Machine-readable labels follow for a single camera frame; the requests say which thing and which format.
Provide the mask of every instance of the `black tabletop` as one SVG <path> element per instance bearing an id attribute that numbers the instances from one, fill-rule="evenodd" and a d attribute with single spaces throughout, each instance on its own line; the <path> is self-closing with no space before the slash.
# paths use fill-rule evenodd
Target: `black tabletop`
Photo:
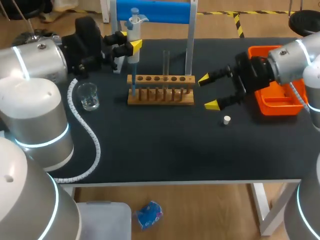
<path id="1" fill-rule="evenodd" d="M 280 45 L 292 38 L 197 39 L 192 74 L 234 64 L 234 56 L 254 45 Z M 162 74 L 163 50 L 170 50 L 170 74 L 184 74 L 185 40 L 145 40 L 138 73 Z M 224 111 L 204 104 L 234 92 L 228 78 L 195 86 L 195 106 L 128 106 L 125 64 L 121 74 L 109 68 L 90 74 L 86 82 L 98 87 L 100 107 L 77 109 L 96 133 L 101 145 L 98 168 L 78 184 L 158 181 L 237 181 L 300 179 L 317 161 L 318 133 L 309 115 L 265 117 L 255 98 Z M 67 86 L 60 87 L 66 102 Z M 74 142 L 74 155 L 54 177 L 77 176 L 95 159 L 95 146 L 65 105 Z M 221 126 L 225 115 L 228 126 Z"/>

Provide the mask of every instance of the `wooden test tube rack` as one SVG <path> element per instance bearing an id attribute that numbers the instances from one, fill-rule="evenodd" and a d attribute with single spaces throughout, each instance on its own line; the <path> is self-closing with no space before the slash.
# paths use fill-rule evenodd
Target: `wooden test tube rack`
<path id="1" fill-rule="evenodd" d="M 127 76 L 126 82 L 132 85 L 132 75 Z M 194 105 L 195 83 L 195 76 L 137 75 L 135 96 L 130 88 L 127 103 L 129 105 Z"/>

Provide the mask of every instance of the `orange plastic box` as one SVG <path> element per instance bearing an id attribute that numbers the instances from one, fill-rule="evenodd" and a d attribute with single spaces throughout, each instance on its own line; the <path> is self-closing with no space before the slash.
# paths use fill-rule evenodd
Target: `orange plastic box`
<path id="1" fill-rule="evenodd" d="M 251 46 L 249 58 L 267 57 L 270 50 L 281 46 Z M 292 82 L 302 99 L 307 103 L 306 89 L 303 79 Z M 266 116 L 297 115 L 303 108 L 289 84 L 279 85 L 275 81 L 269 87 L 254 92 L 261 112 Z"/>

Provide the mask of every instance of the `wooden floor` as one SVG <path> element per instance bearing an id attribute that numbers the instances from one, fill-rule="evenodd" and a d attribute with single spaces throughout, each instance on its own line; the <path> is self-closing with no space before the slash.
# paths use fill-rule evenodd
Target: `wooden floor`
<path id="1" fill-rule="evenodd" d="M 292 10 L 299 9 L 294 1 Z M 198 11 L 287 11 L 289 1 L 282 0 L 199 0 Z M 305 0 L 305 9 L 319 9 L 318 0 Z M 66 14 L 51 24 L 33 19 L 34 28 L 46 28 L 59 35 L 74 32 L 74 20 L 83 14 Z M 110 25 L 102 24 L 95 15 L 102 34 L 110 34 Z M 245 37 L 297 37 L 288 27 L 286 14 L 240 15 Z M 23 22 L 0 19 L 0 47 L 10 46 L 12 40 L 26 30 Z M 143 39 L 186 38 L 188 27 L 177 24 L 144 23 Z M 234 19 L 227 15 L 199 15 L 196 21 L 196 38 L 237 38 Z M 271 200 L 279 184 L 265 184 Z M 252 192 L 246 184 L 230 185 L 180 185 L 180 186 L 130 186 L 82 188 L 76 200 L 114 201 L 127 203 L 132 211 L 139 210 L 150 200 L 158 202 L 164 211 L 163 218 L 152 228 L 141 232 L 132 223 L 133 240 L 259 240 L 257 214 Z M 269 238 L 285 240 L 281 226 Z"/>

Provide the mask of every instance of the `table leg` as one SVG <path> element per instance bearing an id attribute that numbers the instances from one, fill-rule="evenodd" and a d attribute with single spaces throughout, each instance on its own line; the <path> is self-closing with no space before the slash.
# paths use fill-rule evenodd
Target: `table leg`
<path id="1" fill-rule="evenodd" d="M 272 208 L 269 209 L 263 183 L 251 183 L 254 203 L 260 222 L 260 233 L 262 236 L 271 236 L 283 222 L 286 204 L 298 184 L 298 182 L 288 183 Z"/>
<path id="2" fill-rule="evenodd" d="M 72 197 L 75 197 L 76 188 L 71 186 L 62 186 L 62 188 Z"/>

